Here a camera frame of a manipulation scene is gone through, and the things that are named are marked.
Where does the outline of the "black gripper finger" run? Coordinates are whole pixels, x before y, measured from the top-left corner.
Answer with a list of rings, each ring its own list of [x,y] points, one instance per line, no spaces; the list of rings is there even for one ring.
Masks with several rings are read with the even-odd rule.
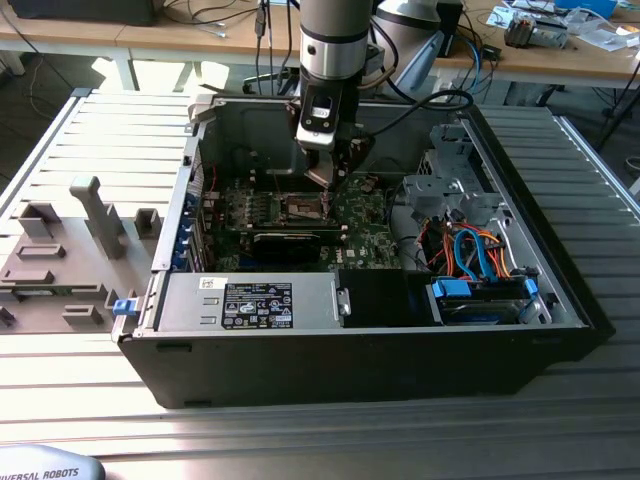
[[[292,138],[296,138],[301,116],[300,100],[298,98],[294,98],[288,101],[285,105],[285,110],[288,117],[290,135]]]
[[[364,135],[350,140],[338,139],[329,152],[329,173],[331,174],[328,190],[335,190],[344,179],[355,172],[367,159],[375,146],[376,139],[372,135]]]

